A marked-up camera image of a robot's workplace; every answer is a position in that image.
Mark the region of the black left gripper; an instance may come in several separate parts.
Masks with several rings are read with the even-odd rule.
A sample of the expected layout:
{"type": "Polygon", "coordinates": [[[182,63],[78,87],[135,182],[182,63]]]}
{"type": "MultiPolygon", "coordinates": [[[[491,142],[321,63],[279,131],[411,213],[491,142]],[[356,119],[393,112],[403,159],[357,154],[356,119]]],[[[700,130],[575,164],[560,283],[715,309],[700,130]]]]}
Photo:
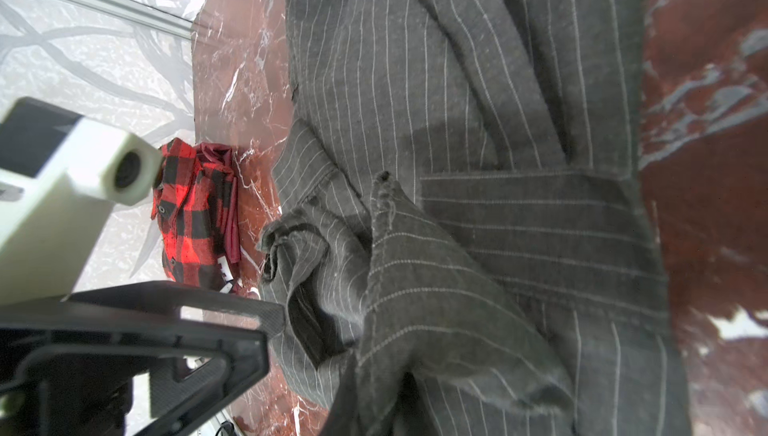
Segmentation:
{"type": "Polygon", "coordinates": [[[188,435],[264,379],[274,303],[150,281],[1,309],[1,431],[121,435],[149,377],[147,435],[188,435]]]}

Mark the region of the grey pinstriped long sleeve shirt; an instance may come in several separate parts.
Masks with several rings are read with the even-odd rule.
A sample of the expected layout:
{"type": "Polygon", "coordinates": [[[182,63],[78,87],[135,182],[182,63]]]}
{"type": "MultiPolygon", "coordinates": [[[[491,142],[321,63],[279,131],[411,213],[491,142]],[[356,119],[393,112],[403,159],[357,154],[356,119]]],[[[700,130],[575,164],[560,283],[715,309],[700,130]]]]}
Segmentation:
{"type": "Polygon", "coordinates": [[[326,435],[687,435],[643,0],[286,0],[271,348],[326,435]]]}

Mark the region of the red black plaid folded shirt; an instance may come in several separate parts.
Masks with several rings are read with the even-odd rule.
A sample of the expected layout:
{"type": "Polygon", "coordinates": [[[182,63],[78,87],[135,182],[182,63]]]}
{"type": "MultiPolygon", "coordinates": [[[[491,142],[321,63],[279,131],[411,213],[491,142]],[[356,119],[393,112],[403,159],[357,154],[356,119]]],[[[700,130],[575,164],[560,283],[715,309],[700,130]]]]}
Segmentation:
{"type": "Polygon", "coordinates": [[[178,283],[220,291],[229,282],[222,264],[241,260],[233,149],[174,138],[161,155],[151,218],[161,234],[165,274],[178,283]]]}

